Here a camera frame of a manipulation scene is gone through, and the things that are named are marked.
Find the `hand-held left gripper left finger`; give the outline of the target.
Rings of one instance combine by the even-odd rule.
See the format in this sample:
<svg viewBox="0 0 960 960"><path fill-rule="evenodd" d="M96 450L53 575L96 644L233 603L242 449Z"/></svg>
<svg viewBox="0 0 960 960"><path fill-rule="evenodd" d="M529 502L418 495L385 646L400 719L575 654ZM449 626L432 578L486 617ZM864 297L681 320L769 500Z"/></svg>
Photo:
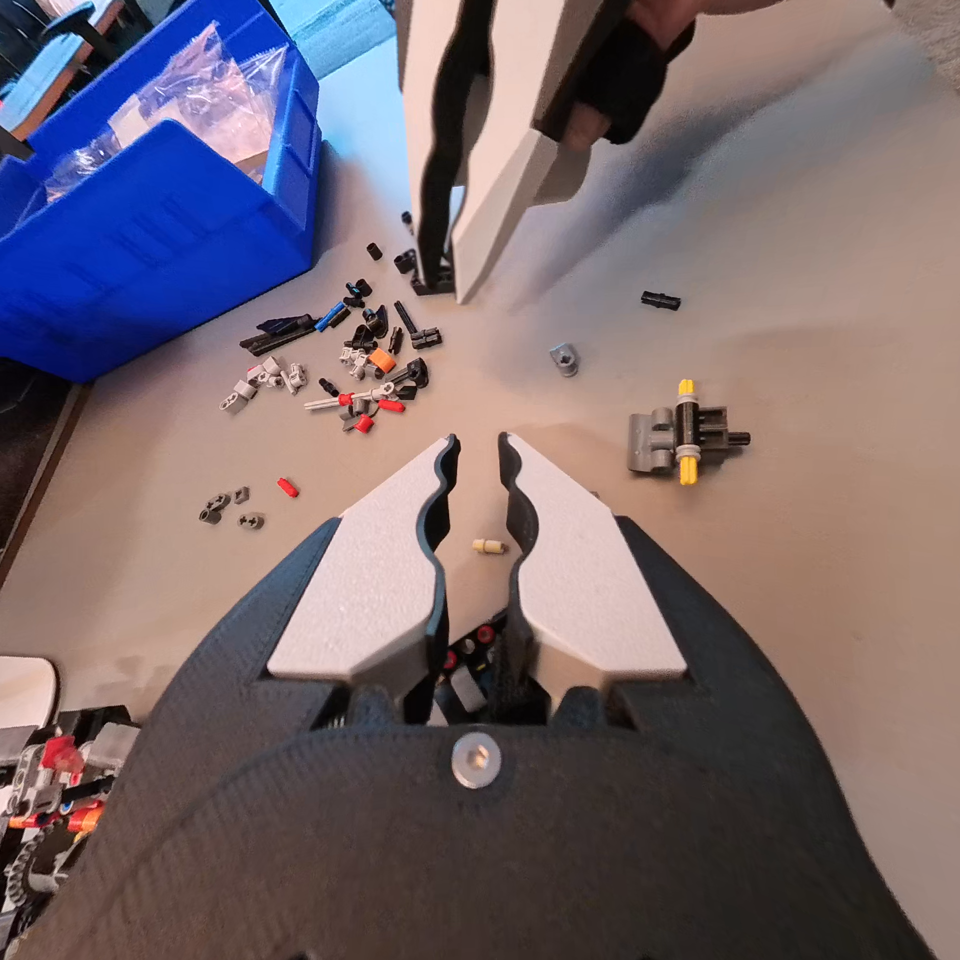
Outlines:
<svg viewBox="0 0 960 960"><path fill-rule="evenodd" d="M267 661L271 677L383 689L409 724L426 724L447 661L447 578L461 443L442 437L334 524Z"/></svg>

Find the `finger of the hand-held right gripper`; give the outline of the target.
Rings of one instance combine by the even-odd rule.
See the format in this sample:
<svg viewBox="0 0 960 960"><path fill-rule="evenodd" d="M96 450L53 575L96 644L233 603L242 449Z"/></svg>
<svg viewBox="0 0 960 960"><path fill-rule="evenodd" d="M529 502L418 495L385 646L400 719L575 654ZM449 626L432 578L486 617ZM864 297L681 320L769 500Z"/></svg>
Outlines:
<svg viewBox="0 0 960 960"><path fill-rule="evenodd" d="M577 86L626 2L495 2L488 80L476 80L464 120L464 186L452 226L455 296L479 291L526 210L571 199L591 149L562 144Z"/></svg>
<svg viewBox="0 0 960 960"><path fill-rule="evenodd" d="M451 196L465 186L490 101L493 1L396 2L416 269L429 286L454 261Z"/></svg>

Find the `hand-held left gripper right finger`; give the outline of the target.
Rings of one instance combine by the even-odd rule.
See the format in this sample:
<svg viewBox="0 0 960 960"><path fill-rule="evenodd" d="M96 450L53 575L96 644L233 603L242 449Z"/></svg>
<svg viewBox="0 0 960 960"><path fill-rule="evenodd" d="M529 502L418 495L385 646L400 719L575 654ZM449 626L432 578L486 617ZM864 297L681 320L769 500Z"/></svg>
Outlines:
<svg viewBox="0 0 960 960"><path fill-rule="evenodd" d="M520 555L496 642L496 722L634 724L622 686L681 680L687 662L618 518L519 435L497 447Z"/></svg>

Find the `black grey lego assembly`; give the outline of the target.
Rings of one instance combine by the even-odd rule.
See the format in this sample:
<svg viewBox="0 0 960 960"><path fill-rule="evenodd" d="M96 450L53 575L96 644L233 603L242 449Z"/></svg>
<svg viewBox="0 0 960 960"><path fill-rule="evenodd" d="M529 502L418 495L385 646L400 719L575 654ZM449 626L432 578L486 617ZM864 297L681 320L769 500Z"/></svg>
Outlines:
<svg viewBox="0 0 960 960"><path fill-rule="evenodd" d="M507 621L504 608L449 644L435 684L428 726L471 724L486 717L494 682L496 644Z"/></svg>

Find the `yellow axle lego assembly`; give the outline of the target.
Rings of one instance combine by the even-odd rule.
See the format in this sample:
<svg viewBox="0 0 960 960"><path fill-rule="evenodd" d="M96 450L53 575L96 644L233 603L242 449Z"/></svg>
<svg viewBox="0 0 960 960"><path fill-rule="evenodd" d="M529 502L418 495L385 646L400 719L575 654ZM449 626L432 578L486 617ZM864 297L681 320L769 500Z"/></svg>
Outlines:
<svg viewBox="0 0 960 960"><path fill-rule="evenodd" d="M721 465L751 443L749 432L730 428L727 407L702 405L694 382L684 379L672 405L630 415L627 469L632 474L675 476L680 486L692 487L703 469Z"/></svg>

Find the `pile of lego pieces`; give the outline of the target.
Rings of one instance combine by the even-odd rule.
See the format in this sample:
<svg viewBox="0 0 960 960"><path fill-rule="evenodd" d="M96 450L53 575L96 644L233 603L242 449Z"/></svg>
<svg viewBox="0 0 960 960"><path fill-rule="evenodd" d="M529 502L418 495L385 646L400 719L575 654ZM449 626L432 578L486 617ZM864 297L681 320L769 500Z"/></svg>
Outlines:
<svg viewBox="0 0 960 960"><path fill-rule="evenodd" d="M425 351L442 346L437 326L418 326L405 304L375 303L375 289L365 277L348 281L345 294L318 316L309 313L267 318L239 347L254 360L220 402L222 413L236 414L260 393L283 390L296 398L310 386L321 395L306 400L307 414L336 411L342 430L367 434L380 412L402 414L406 405L429 383ZM304 363L285 362L281 349L325 334L355 320L354 330L338 345L337 362L346 375L346 388L317 375L311 379Z"/></svg>

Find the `partly built lego car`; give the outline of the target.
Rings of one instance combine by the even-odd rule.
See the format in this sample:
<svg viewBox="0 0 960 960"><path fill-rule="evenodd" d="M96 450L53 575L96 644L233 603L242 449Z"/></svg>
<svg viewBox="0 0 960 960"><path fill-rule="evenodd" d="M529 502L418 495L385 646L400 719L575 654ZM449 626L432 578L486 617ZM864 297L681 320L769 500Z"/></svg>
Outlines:
<svg viewBox="0 0 960 960"><path fill-rule="evenodd" d="M2 729L2 949L41 917L89 845L137 741L124 705Z"/></svg>

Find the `person's right hand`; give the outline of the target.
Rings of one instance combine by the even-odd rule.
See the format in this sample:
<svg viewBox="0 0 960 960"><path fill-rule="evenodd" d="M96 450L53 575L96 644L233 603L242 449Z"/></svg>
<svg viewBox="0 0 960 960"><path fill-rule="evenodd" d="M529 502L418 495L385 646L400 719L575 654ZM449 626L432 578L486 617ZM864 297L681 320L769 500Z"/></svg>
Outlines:
<svg viewBox="0 0 960 960"><path fill-rule="evenodd" d="M767 1L631 1L579 78L561 143L584 151L632 140L666 84L668 67L692 42L701 17L730 17Z"/></svg>

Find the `blue plastic bin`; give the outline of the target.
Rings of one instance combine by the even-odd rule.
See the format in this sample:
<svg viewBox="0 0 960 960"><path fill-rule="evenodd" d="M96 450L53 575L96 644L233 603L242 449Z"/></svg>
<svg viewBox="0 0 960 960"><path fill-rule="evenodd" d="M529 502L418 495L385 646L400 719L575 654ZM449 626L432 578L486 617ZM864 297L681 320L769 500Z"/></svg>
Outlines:
<svg viewBox="0 0 960 960"><path fill-rule="evenodd" d="M286 45L261 183L164 120L64 198L54 164L210 22L242 60ZM1 169L1 354L86 382L288 282L314 263L318 81L257 1L188 2L31 136Z"/></svg>

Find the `white rounded board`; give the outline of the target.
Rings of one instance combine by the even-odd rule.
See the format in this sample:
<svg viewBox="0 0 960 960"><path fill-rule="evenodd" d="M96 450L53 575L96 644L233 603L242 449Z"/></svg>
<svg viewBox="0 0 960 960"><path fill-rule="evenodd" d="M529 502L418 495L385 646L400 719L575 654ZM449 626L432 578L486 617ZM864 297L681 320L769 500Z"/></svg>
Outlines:
<svg viewBox="0 0 960 960"><path fill-rule="evenodd" d="M31 735L55 717L60 682L47 658L1 655L1 759L13 763Z"/></svg>

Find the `brown wooden desk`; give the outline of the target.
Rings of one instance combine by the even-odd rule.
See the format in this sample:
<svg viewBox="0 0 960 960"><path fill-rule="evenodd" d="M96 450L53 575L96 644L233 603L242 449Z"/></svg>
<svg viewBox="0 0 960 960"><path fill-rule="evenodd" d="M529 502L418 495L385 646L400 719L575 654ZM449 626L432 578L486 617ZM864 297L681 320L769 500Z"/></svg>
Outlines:
<svg viewBox="0 0 960 960"><path fill-rule="evenodd" d="M2 129L27 141L151 28L137 2L2 2Z"/></svg>

